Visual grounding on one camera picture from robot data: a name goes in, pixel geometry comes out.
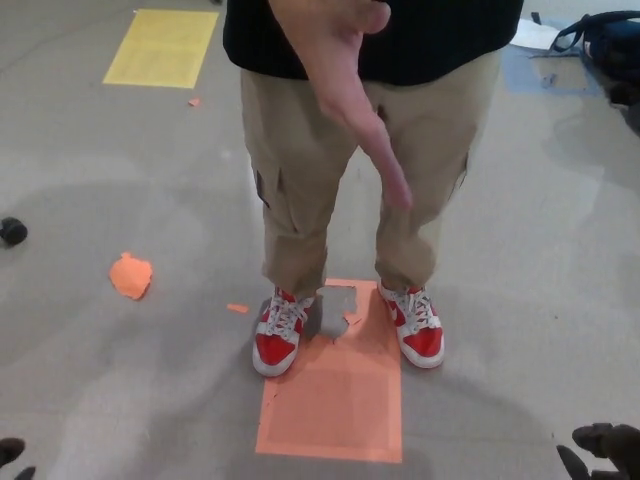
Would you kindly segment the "person's bare right hand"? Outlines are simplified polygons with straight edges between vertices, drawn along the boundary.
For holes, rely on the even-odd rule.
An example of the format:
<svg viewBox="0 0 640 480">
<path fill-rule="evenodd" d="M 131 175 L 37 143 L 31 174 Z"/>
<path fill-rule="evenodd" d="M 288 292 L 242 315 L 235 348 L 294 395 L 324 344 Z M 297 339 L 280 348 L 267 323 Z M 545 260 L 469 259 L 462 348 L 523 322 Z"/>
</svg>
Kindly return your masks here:
<svg viewBox="0 0 640 480">
<path fill-rule="evenodd" d="M 269 5 L 304 67 L 323 113 L 344 127 L 369 156 L 380 175 L 386 202 L 410 208 L 410 187 L 358 74 L 363 38 L 386 27 L 391 16 L 388 4 L 280 0 Z"/>
</svg>

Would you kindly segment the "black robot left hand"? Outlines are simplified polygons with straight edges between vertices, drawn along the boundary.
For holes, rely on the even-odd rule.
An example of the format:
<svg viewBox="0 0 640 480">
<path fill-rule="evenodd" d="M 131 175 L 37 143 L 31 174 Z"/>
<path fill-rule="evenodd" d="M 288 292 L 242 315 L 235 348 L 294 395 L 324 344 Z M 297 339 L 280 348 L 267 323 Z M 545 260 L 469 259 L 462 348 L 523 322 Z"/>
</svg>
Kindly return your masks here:
<svg viewBox="0 0 640 480">
<path fill-rule="evenodd" d="M 13 463 L 17 460 L 26 448 L 23 439 L 17 437 L 7 437 L 0 440 L 0 467 Z M 36 467 L 30 466 L 23 469 L 15 480 L 32 480 L 36 473 Z"/>
</svg>

